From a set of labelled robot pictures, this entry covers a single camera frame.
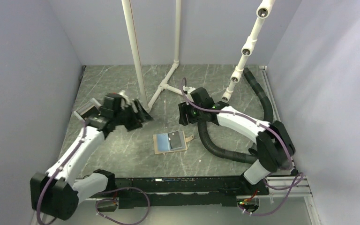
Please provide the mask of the black VIP credit card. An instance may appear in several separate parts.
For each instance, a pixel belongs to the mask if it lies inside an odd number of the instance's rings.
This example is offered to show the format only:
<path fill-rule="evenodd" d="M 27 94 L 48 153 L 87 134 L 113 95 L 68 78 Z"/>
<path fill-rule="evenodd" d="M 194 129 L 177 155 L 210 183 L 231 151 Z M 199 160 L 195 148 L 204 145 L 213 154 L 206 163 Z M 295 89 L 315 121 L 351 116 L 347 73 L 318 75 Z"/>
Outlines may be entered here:
<path fill-rule="evenodd" d="M 168 134 L 168 140 L 171 150 L 183 148 L 183 134 L 181 131 L 174 131 Z"/>

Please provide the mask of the tan leather card holder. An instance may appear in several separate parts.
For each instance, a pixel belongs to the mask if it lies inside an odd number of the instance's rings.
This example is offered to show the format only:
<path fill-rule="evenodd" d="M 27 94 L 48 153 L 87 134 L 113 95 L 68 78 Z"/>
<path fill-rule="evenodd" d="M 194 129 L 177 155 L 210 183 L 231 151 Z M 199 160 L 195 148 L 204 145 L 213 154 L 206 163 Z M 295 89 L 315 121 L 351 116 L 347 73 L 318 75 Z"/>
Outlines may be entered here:
<path fill-rule="evenodd" d="M 184 131 L 172 131 L 153 135 L 153 147 L 155 154 L 166 154 L 186 151 L 188 143 L 194 139 L 194 135 L 186 137 Z"/>

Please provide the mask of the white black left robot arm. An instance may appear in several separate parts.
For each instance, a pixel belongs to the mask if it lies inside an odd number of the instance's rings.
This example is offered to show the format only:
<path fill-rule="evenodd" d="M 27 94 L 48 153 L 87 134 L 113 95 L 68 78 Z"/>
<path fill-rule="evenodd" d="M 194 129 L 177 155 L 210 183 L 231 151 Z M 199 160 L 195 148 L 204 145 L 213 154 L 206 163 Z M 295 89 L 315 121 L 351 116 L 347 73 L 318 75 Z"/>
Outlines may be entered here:
<path fill-rule="evenodd" d="M 75 141 L 46 172 L 37 172 L 30 179 L 31 206 L 40 225 L 45 224 L 42 215 L 51 216 L 52 221 L 68 220 L 89 197 L 122 191 L 112 172 L 97 169 L 81 180 L 78 175 L 116 127 L 132 131 L 153 120 L 138 99 L 129 99 L 123 92 L 105 95 L 102 103 L 92 99 L 74 115 L 82 122 Z"/>

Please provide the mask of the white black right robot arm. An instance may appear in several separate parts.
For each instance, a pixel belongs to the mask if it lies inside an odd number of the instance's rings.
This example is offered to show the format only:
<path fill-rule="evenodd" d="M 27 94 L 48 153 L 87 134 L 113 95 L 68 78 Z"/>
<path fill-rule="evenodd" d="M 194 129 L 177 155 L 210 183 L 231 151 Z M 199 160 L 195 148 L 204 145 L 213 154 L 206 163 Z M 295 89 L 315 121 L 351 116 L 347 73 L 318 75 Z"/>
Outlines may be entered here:
<path fill-rule="evenodd" d="M 262 179 L 291 165 L 295 147 L 282 122 L 258 120 L 239 112 L 223 101 L 214 102 L 202 87 L 183 87 L 182 93 L 185 101 L 178 105 L 179 124 L 205 125 L 211 122 L 234 130 L 256 144 L 256 153 L 249 155 L 216 148 L 210 142 L 205 143 L 205 147 L 217 157 L 250 164 L 239 183 L 244 194 L 252 194 Z"/>

